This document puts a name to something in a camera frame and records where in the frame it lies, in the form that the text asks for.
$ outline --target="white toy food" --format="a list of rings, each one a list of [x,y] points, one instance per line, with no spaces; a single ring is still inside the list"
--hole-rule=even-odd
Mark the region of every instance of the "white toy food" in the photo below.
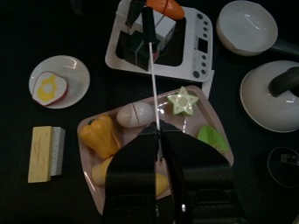
[[[144,101],[132,102],[118,111],[116,120],[126,128],[142,127],[155,120],[154,108]]]

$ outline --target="white plate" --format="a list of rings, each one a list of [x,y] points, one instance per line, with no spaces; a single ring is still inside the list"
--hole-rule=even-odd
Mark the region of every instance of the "white plate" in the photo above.
[[[71,56],[54,56],[46,59],[32,70],[30,91],[34,93],[34,84],[43,72],[54,72],[68,82],[66,97],[47,106],[50,109],[64,109],[74,105],[84,96],[90,88],[90,70],[79,59]]]

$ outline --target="white bowl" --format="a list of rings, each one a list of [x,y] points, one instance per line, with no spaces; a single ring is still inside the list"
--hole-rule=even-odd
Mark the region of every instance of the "white bowl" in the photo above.
[[[277,21],[261,4],[234,1],[220,11],[216,32],[222,44],[235,54],[254,56],[277,42]]]

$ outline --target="orange toy food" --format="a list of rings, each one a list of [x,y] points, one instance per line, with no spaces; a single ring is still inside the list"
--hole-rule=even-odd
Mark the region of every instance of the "orange toy food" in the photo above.
[[[174,20],[184,18],[183,7],[174,0],[147,0],[146,5]]]
[[[79,137],[103,159],[115,155],[122,148],[110,115],[100,115],[98,119],[91,120],[79,130]]]

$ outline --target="yellow toy food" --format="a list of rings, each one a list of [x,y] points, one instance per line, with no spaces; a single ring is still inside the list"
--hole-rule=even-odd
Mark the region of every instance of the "yellow toy food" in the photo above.
[[[106,184],[108,165],[112,160],[112,157],[104,160],[102,164],[96,164],[92,167],[92,179],[98,186],[103,186]]]
[[[83,143],[107,159],[115,155],[122,148],[115,124],[110,115],[100,115],[91,120],[79,130],[79,137]]]
[[[162,173],[155,174],[155,196],[160,196],[168,188],[168,179]]]

